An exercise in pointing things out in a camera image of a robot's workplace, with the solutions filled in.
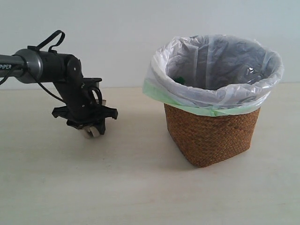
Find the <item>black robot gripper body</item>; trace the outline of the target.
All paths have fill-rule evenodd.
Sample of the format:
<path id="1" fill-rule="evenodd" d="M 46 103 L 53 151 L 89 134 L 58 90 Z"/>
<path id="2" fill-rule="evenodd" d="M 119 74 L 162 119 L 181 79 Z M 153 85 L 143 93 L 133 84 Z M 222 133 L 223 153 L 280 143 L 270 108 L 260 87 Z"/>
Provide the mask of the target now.
<path id="1" fill-rule="evenodd" d="M 62 100 L 65 105 L 55 107 L 52 111 L 53 117 L 61 117 L 67 120 L 71 127 L 95 126 L 100 119 L 117 119 L 118 111 L 106 105 L 92 106 L 86 92 L 62 92 Z"/>

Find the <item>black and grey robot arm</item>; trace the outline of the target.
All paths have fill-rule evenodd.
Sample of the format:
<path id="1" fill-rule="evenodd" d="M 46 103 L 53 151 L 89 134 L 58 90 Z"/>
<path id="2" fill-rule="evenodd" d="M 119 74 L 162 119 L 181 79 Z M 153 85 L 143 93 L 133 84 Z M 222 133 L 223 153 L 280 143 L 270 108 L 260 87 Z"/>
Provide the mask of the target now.
<path id="1" fill-rule="evenodd" d="M 57 100 L 64 103 L 53 109 L 53 117 L 66 119 L 68 126 L 87 138 L 103 135 L 105 119 L 118 117 L 117 109 L 105 105 L 99 89 L 102 79 L 84 77 L 81 61 L 71 54 L 21 49 L 11 56 L 1 55 L 0 76 L 1 83 L 14 77 L 42 89 L 44 83 L 52 83 L 59 93 Z"/>

